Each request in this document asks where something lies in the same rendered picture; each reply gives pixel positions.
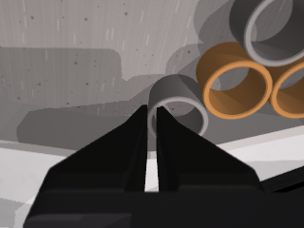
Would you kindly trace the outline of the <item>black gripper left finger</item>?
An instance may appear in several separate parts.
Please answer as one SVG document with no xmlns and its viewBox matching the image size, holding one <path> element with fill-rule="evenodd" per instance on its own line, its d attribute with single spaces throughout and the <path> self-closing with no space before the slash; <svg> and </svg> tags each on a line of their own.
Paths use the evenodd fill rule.
<svg viewBox="0 0 304 228">
<path fill-rule="evenodd" d="M 55 188 L 144 191 L 147 130 L 143 104 L 125 123 L 51 166 L 37 195 Z"/>
</svg>

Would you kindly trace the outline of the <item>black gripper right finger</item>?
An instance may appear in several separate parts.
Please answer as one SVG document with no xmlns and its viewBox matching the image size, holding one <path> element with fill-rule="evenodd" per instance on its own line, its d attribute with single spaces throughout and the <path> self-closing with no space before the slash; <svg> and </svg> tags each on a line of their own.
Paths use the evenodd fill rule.
<svg viewBox="0 0 304 228">
<path fill-rule="evenodd" d="M 159 191 L 265 192 L 256 170 L 157 107 Z"/>
</svg>

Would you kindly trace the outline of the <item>grey round turntable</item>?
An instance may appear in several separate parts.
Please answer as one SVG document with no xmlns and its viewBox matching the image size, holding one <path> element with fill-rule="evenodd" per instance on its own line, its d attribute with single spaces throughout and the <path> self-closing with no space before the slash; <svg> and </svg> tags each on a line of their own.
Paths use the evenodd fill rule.
<svg viewBox="0 0 304 228">
<path fill-rule="evenodd" d="M 152 86 L 194 79 L 211 47 L 237 42 L 235 0 L 0 0 L 0 148 L 69 157 L 147 105 Z M 240 119 L 207 108 L 224 151 L 304 134 L 267 101 Z"/>
</svg>

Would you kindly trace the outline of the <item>grey metal bushing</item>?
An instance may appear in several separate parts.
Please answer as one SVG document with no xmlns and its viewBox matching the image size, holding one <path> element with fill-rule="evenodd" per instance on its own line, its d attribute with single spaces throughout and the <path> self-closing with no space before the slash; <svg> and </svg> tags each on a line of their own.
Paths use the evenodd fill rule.
<svg viewBox="0 0 304 228">
<path fill-rule="evenodd" d="M 229 16 L 235 39 L 252 60 L 266 67 L 285 66 L 304 56 L 304 0 L 293 0 L 291 16 L 279 33 L 264 41 L 251 41 L 255 20 L 273 1 L 235 0 Z"/>
<path fill-rule="evenodd" d="M 157 107 L 171 102 L 185 102 L 194 108 L 182 116 L 173 116 L 180 124 L 202 136 L 208 126 L 208 115 L 199 84 L 192 78 L 172 74 L 159 79 L 151 88 L 147 108 L 147 129 L 156 139 Z"/>
</svg>

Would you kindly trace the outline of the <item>bronze bushing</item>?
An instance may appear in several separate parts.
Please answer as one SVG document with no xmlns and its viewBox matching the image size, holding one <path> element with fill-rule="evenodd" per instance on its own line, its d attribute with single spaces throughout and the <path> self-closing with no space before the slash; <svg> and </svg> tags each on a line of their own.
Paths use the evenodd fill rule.
<svg viewBox="0 0 304 228">
<path fill-rule="evenodd" d="M 286 118 L 304 118 L 304 76 L 294 85 L 279 89 L 283 81 L 304 67 L 304 56 L 285 66 L 265 68 L 269 71 L 273 87 L 268 102 L 273 110 Z"/>
<path fill-rule="evenodd" d="M 228 90 L 211 87 L 217 77 L 235 67 L 248 67 L 245 79 Z M 259 110 L 270 97 L 273 82 L 269 71 L 250 58 L 237 42 L 224 42 L 209 48 L 196 68 L 199 90 L 205 107 L 222 119 L 240 119 Z"/>
</svg>

